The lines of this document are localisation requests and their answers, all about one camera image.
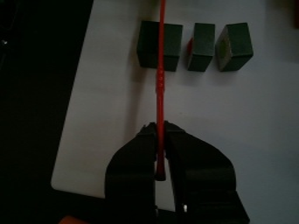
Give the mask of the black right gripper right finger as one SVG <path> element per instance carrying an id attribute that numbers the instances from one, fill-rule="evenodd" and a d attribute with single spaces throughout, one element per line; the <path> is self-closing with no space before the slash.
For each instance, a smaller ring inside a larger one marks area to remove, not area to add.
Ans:
<path id="1" fill-rule="evenodd" d="M 178 224 L 249 224 L 230 159 L 170 122 L 165 137 Z"/>

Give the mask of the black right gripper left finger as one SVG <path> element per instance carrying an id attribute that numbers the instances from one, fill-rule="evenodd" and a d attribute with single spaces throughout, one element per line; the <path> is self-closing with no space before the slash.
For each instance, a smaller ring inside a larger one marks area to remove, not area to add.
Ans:
<path id="1" fill-rule="evenodd" d="M 106 172 L 109 224 L 155 224 L 155 124 L 117 151 Z"/>

